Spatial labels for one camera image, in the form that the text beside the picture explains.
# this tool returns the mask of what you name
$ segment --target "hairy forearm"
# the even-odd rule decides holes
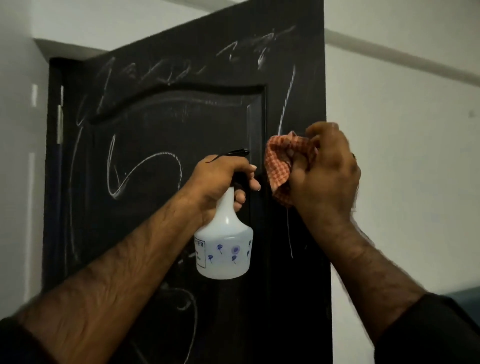
[[[201,225],[182,191],[17,315],[59,363],[105,363]]]
[[[327,233],[318,228],[311,231],[339,273],[374,344],[426,293],[364,239],[353,224]]]

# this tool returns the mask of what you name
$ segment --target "spray bottle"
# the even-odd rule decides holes
[[[226,155],[248,155],[240,149]],[[234,182],[246,181],[245,174],[235,173]],[[237,217],[233,209],[231,186],[216,204],[215,216],[194,235],[197,270],[212,279],[232,279],[247,272],[252,255],[253,230]]]

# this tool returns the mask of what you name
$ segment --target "black sleeve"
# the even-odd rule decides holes
[[[380,337],[375,363],[480,363],[480,328],[451,298],[427,294]]]
[[[55,364],[40,342],[13,318],[0,321],[0,363]]]

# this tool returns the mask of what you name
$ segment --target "red checkered cloth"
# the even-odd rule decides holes
[[[265,151],[265,169],[268,181],[272,188],[273,197],[285,207],[293,205],[290,198],[290,186],[288,178],[292,168],[292,159],[287,150],[302,153],[307,157],[309,164],[315,161],[318,153],[310,139],[297,136],[294,132],[288,135],[272,136]]]

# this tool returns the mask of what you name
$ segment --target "door panel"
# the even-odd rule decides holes
[[[47,150],[47,169],[62,162],[59,199],[54,173],[47,183],[46,290],[160,208],[208,154],[250,149],[263,185],[239,213],[254,230],[249,272],[201,276],[190,242],[112,361],[331,361],[329,262],[272,200],[263,168],[269,136],[325,119],[323,2],[253,0],[52,65],[64,130],[62,158]]]

